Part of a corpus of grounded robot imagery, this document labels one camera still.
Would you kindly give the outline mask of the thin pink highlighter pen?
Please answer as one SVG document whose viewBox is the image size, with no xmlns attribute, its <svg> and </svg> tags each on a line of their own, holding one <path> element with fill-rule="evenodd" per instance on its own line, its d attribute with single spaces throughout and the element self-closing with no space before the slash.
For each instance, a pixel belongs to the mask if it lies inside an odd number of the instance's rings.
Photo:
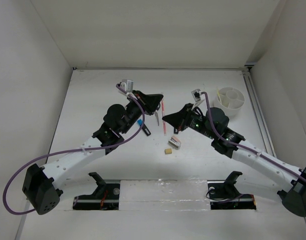
<svg viewBox="0 0 306 240">
<path fill-rule="evenodd" d="M 162 108 L 163 133 L 164 133 L 164 136 L 166 136 L 167 135 L 166 123 L 163 120 L 163 117 L 165 116 L 164 98 L 162 98 L 162 100 L 161 100 L 161 108 Z"/>
</svg>

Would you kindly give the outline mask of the blue black thick highlighter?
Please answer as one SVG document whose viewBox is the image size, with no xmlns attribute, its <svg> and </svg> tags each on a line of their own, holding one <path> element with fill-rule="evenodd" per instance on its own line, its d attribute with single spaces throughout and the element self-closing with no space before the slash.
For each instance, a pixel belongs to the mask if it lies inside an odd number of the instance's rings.
<svg viewBox="0 0 306 240">
<path fill-rule="evenodd" d="M 142 119 L 139 119 L 137 121 L 138 125 L 141 127 L 142 131 L 146 134 L 146 136 L 151 135 L 151 131 L 148 129 L 148 127 L 143 123 Z"/>
</svg>

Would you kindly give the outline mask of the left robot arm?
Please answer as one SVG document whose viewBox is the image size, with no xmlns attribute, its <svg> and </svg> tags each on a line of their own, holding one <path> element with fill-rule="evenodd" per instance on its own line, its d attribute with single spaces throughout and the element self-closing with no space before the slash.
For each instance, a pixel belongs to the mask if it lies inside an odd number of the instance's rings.
<svg viewBox="0 0 306 240">
<path fill-rule="evenodd" d="M 31 165 L 25 174 L 22 191 L 39 215 L 53 210 L 67 194 L 64 182 L 81 168 L 108 155 L 125 140 L 127 133 L 143 115 L 153 115 L 163 99 L 162 94 L 144 94 L 134 90 L 129 103 L 111 105 L 103 124 L 80 148 L 43 166 Z"/>
</svg>

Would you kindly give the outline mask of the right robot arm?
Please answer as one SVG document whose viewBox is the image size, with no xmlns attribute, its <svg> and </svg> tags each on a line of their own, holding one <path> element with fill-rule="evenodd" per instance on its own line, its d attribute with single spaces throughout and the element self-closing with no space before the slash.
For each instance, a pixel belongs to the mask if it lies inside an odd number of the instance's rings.
<svg viewBox="0 0 306 240">
<path fill-rule="evenodd" d="M 206 114 L 202 114 L 198 107 L 188 103 L 179 112 L 163 116 L 162 120 L 180 132 L 191 128 L 212 139 L 215 151 L 272 180 L 271 185 L 250 184 L 252 189 L 259 189 L 259 195 L 280 202 L 297 216 L 306 217 L 306 167 L 287 164 L 255 147 L 228 127 L 229 118 L 220 108 L 208 107 Z"/>
</svg>

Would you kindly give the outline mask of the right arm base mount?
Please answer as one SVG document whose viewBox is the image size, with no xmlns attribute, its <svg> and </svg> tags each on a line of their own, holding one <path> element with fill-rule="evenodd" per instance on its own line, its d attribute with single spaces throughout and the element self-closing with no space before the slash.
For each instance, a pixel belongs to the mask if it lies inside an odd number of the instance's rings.
<svg viewBox="0 0 306 240">
<path fill-rule="evenodd" d="M 256 210 L 252 194 L 241 194 L 235 187 L 237 178 L 242 173 L 231 172 L 225 180 L 210 180 L 206 198 L 210 201 L 211 210 Z"/>
</svg>

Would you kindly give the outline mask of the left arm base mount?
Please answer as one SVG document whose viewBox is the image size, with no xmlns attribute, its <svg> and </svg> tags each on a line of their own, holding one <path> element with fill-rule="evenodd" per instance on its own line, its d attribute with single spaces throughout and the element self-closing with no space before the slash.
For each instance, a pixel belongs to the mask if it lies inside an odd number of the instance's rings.
<svg viewBox="0 0 306 240">
<path fill-rule="evenodd" d="M 104 180 L 98 173 L 88 174 L 96 182 L 96 189 L 91 194 L 74 198 L 73 210 L 77 211 L 117 211 L 119 210 L 120 180 Z"/>
</svg>

